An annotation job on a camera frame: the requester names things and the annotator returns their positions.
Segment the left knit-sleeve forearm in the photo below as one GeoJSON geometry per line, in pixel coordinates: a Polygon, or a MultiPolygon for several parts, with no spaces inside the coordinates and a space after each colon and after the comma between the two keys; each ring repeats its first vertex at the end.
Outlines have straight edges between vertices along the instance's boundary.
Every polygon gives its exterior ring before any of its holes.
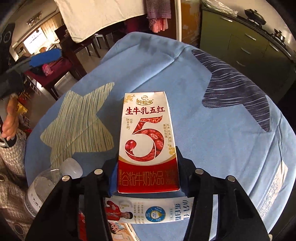
{"type": "Polygon", "coordinates": [[[23,203],[28,189],[24,163],[27,137],[17,130],[15,138],[12,147],[1,147],[1,225],[12,234],[1,240],[24,240],[33,222],[23,203]]]}

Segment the person's left hand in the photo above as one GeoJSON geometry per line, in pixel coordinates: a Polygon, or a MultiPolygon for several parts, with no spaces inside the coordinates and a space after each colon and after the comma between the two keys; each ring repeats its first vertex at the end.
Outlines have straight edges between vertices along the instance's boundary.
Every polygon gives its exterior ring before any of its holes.
{"type": "Polygon", "coordinates": [[[19,115],[18,115],[18,100],[15,94],[10,95],[4,101],[3,115],[1,119],[1,140],[17,140],[19,136],[19,115]]]}

